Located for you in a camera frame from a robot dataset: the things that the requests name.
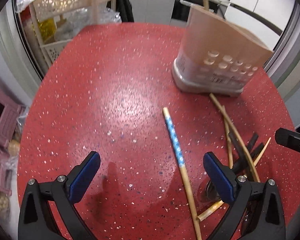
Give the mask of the blue patterned bamboo chopstick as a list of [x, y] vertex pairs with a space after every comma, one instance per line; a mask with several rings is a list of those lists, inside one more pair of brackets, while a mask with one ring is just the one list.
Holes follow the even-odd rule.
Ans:
[[186, 192], [186, 196], [187, 196], [187, 201], [189, 204], [189, 208], [190, 208], [190, 213], [191, 213], [191, 217], [192, 217], [192, 221], [193, 221], [193, 226], [194, 226], [194, 230], [195, 230], [195, 234], [196, 234], [196, 239], [202, 239], [202, 234], [200, 231], [200, 226], [199, 226], [199, 222], [197, 219], [197, 210], [196, 210], [196, 205], [194, 202], [194, 196], [193, 196], [193, 192], [192, 192], [192, 187], [190, 184], [190, 180], [189, 180], [189, 176], [187, 174], [187, 169], [185, 166], [185, 159], [183, 157], [183, 153], [180, 147], [180, 143], [179, 143], [179, 139], [178, 136], [176, 134], [175, 131], [175, 127], [171, 118], [171, 115], [168, 111], [167, 107], [164, 107], [162, 109], [162, 113], [165, 119], [165, 123], [166, 123], [166, 127], [170, 136], [170, 140], [172, 143], [172, 147], [174, 150], [174, 154], [175, 154], [175, 158], [177, 160], [177, 164], [179, 167], [179, 171], [180, 171], [180, 175], [183, 181], [183, 185], [184, 185], [184, 189]]

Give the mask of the dark wooden chopstick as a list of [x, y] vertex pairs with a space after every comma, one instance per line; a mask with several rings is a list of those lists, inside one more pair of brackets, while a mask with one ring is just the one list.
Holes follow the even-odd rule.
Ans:
[[255, 147], [255, 144], [258, 140], [258, 134], [256, 132], [253, 133], [253, 136], [251, 137], [250, 141], [246, 145], [251, 157], [253, 160], [256, 159], [256, 157], [261, 152], [262, 148], [264, 147], [264, 143], [260, 143], [258, 146]]
[[238, 159], [234, 162], [233, 167], [231, 169], [235, 174], [239, 174], [247, 168], [247, 159], [245, 157], [242, 146], [239, 144], [239, 141], [237, 140], [233, 132], [229, 132], [229, 137], [235, 150], [238, 153]]

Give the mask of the long bamboo chopstick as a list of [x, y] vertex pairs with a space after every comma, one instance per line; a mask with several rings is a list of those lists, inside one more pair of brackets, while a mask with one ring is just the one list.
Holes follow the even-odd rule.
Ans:
[[245, 146], [244, 141], [242, 140], [242, 137], [240, 136], [237, 128], [235, 127], [235, 125], [232, 123], [232, 120], [230, 119], [230, 117], [228, 116], [225, 108], [219, 103], [219, 101], [217, 100], [217, 98], [214, 96], [213, 93], [209, 94], [209, 97], [211, 98], [211, 100], [213, 101], [213, 103], [215, 104], [215, 106], [219, 109], [219, 111], [222, 113], [223, 117], [226, 119], [226, 122], [228, 123], [229, 127], [231, 128], [231, 130], [233, 131], [234, 135], [236, 136], [236, 138], [238, 139], [239, 144], [242, 146], [243, 148], [243, 152], [245, 155], [245, 158], [247, 160], [250, 172], [253, 176], [254, 181], [256, 182], [260, 182], [260, 178], [258, 175], [258, 172], [256, 170], [256, 167], [254, 165], [253, 159], [247, 149], [247, 147]]

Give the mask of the pale bamboo chopstick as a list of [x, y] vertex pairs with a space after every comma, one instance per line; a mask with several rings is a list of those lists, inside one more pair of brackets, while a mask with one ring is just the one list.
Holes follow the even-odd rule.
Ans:
[[265, 146], [262, 148], [261, 152], [259, 153], [259, 155], [256, 157], [256, 159], [254, 160], [254, 166], [256, 166], [258, 164], [258, 162], [260, 161], [260, 159], [262, 158], [263, 154], [265, 153], [269, 143], [271, 141], [271, 137], [269, 137], [268, 141], [266, 142]]

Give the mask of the short bamboo piece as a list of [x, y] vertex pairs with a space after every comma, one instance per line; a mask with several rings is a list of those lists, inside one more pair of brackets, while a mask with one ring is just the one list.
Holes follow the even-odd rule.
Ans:
[[202, 222], [205, 220], [207, 217], [212, 215], [218, 208], [220, 208], [224, 202], [222, 200], [219, 200], [212, 204], [210, 207], [208, 207], [204, 212], [202, 212], [200, 215], [197, 216], [197, 219]]

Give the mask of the thin bamboo chopstick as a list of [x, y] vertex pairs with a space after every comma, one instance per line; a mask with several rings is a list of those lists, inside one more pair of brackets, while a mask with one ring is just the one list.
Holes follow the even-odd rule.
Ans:
[[232, 168], [234, 165], [233, 154], [232, 154], [232, 143], [229, 136], [230, 128], [226, 118], [224, 118], [224, 131], [225, 131], [226, 145], [228, 151], [228, 166], [229, 168]]

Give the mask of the pink plastic stool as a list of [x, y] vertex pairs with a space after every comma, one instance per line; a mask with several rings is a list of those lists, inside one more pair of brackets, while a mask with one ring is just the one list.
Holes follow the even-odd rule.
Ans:
[[17, 104], [0, 89], [0, 192], [10, 196], [11, 169], [6, 166], [10, 158], [8, 145], [13, 138], [17, 125], [17, 118], [23, 112], [24, 107]]

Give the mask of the beige utensil holder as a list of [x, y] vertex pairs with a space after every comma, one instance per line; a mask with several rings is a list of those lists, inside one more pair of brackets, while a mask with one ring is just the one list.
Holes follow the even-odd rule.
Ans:
[[239, 96], [273, 53], [249, 30], [192, 5], [172, 76], [183, 92]]

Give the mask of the white refrigerator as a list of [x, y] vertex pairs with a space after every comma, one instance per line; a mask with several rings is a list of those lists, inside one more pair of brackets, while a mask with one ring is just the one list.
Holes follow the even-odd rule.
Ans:
[[[295, 0], [230, 0], [244, 9], [258, 14], [283, 31], [292, 14]], [[248, 29], [257, 36], [269, 49], [274, 49], [280, 35], [266, 25], [232, 6], [225, 12], [227, 21]]]

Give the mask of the beige plastic storage rack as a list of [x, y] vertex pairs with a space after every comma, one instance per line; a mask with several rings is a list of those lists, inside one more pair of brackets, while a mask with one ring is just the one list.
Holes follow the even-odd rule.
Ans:
[[84, 27], [121, 23], [115, 0], [35, 0], [26, 9], [47, 66]]

